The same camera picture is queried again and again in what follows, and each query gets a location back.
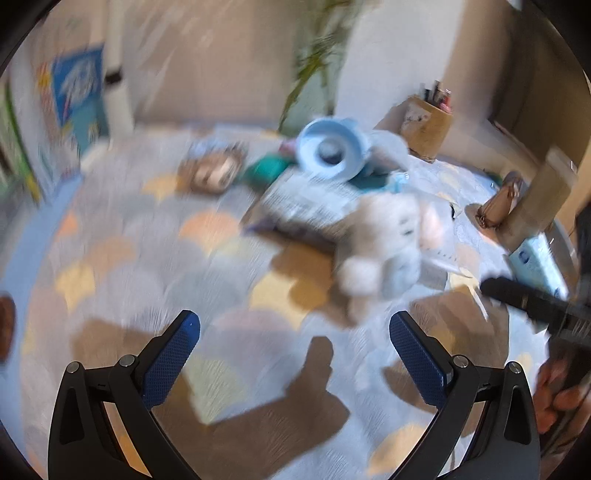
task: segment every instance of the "brown shoe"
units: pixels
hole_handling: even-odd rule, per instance
[[[17,311],[12,298],[0,297],[0,363],[4,363],[8,359],[14,337],[16,316]]]

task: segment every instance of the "patterned tablecloth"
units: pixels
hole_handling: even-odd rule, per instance
[[[254,130],[216,135],[247,141],[248,161],[281,141]],[[177,195],[177,167],[191,139],[159,132],[120,145],[95,164],[63,219],[31,295],[21,349],[31,463],[47,477],[53,404],[71,360],[112,365],[190,309],[201,318],[201,340],[154,413],[204,480],[389,477],[434,410],[390,344],[388,319],[348,322],[330,257],[279,236],[242,236],[239,222],[256,199],[247,187],[221,197]],[[493,193],[465,168],[409,162],[413,185],[468,213]],[[522,313],[478,296],[479,279],[509,269],[504,250],[471,218],[455,221],[465,276],[424,272],[393,309],[409,310],[450,353],[475,364],[517,360],[533,387],[544,336]],[[130,462],[142,469],[115,409],[109,413]],[[465,453],[478,414],[450,466]]]

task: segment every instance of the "finger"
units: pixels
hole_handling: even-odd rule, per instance
[[[591,418],[591,395],[588,395],[581,403],[581,408],[569,423],[567,432],[570,437],[578,437],[586,427],[587,422]]]
[[[538,370],[538,378],[537,378],[538,387],[542,384],[547,383],[549,379],[550,379],[550,365],[548,364],[548,362],[546,362]]]
[[[557,420],[556,413],[552,410],[543,410],[536,412],[535,420],[538,424],[538,433],[540,435],[546,433]]]
[[[556,360],[550,367],[550,382],[555,380],[564,380],[566,378],[566,371],[568,369],[568,363],[564,358]]]
[[[536,410],[545,410],[552,405],[552,391],[548,387],[538,388],[534,393],[533,400]]]
[[[564,390],[556,395],[553,402],[554,408],[562,411],[573,410],[581,405],[586,393],[587,387],[581,385]]]

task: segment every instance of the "brown object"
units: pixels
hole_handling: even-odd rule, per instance
[[[178,170],[179,189],[185,193],[223,193],[236,179],[245,158],[245,149],[235,145],[187,160]]]
[[[476,221],[483,228],[495,228],[509,215],[519,199],[519,189],[523,184],[520,176],[507,176],[501,189],[476,213]]]
[[[417,157],[432,162],[452,122],[453,115],[414,96],[410,98],[400,134]]]
[[[14,324],[17,311],[12,298],[0,297],[0,363],[8,360],[12,339],[14,338]]]
[[[558,148],[550,149],[530,188],[496,230],[501,245],[513,253],[524,240],[548,228],[576,181],[570,159]]]

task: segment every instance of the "blue and white package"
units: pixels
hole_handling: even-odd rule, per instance
[[[561,300],[568,299],[569,289],[543,233],[525,240],[509,256],[509,264],[520,283],[545,291]]]

